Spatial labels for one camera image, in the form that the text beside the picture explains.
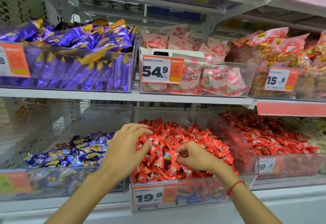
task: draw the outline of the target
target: pile of red candy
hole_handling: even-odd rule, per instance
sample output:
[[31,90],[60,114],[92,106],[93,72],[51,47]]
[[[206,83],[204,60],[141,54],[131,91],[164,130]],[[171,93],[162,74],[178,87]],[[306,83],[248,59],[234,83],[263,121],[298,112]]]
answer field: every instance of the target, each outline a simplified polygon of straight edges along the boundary
[[133,172],[131,176],[133,183],[213,177],[211,172],[193,170],[176,162],[179,156],[177,147],[189,141],[200,144],[215,157],[230,165],[236,174],[238,173],[233,166],[234,158],[229,147],[212,135],[210,130],[202,130],[197,124],[187,128],[175,122],[164,123],[161,118],[151,121],[144,119],[139,123],[148,125],[153,135],[142,135],[137,141],[136,150],[141,149],[148,140],[151,141],[151,148]]
[[254,112],[226,111],[219,114],[239,130],[258,156],[279,154],[315,154],[319,147],[310,145],[300,133],[292,133],[282,123]]

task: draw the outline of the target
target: red string bracelet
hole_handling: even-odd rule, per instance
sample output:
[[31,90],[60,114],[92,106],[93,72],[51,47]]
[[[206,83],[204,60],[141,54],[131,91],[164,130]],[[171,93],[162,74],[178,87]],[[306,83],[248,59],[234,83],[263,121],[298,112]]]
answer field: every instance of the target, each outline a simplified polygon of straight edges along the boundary
[[234,188],[237,184],[239,184],[239,183],[243,183],[243,184],[245,184],[245,185],[247,184],[245,181],[238,181],[238,182],[235,182],[234,185],[232,185],[232,186],[230,187],[230,189],[228,189],[228,191],[226,192],[226,195],[227,195],[228,197],[231,196],[231,193],[232,193],[233,188]]

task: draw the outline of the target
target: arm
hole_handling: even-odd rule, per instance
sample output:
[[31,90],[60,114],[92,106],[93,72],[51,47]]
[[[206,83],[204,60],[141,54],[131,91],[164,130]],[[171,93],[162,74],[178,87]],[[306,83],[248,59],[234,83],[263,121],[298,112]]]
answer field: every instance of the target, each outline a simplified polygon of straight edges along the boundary
[[136,151],[136,141],[142,134],[152,134],[147,125],[129,123],[117,131],[100,168],[86,177],[79,189],[45,224],[83,223],[102,198],[128,177],[145,157],[150,148],[149,142]]
[[[220,161],[199,144],[191,141],[177,148],[179,164],[200,171],[211,171],[228,190],[239,178],[232,168]],[[237,184],[230,196],[234,206],[246,224],[282,224],[282,222],[247,188]]]

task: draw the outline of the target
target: hand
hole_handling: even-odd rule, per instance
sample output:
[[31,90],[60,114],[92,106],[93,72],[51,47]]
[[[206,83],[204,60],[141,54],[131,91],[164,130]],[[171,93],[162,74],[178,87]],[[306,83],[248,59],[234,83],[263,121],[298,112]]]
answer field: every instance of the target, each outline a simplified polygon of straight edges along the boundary
[[186,165],[198,171],[213,171],[214,166],[220,161],[210,152],[206,151],[202,146],[190,141],[177,147],[179,157],[177,163]]
[[98,175],[106,174],[116,184],[128,177],[144,159],[150,148],[150,141],[136,151],[137,139],[142,135],[152,135],[153,132],[145,124],[128,123],[118,130],[108,145]]

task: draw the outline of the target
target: forearm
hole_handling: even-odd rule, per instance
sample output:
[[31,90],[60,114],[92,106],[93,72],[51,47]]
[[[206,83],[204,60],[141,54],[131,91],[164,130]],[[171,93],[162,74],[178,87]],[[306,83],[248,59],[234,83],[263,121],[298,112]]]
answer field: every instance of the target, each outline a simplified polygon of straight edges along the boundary
[[[230,166],[220,162],[218,161],[214,166],[213,173],[228,190],[239,181],[239,178]],[[282,224],[245,184],[237,184],[230,198],[246,224]]]
[[87,176],[79,189],[45,222],[45,224],[81,224],[102,198],[118,183],[110,173]]

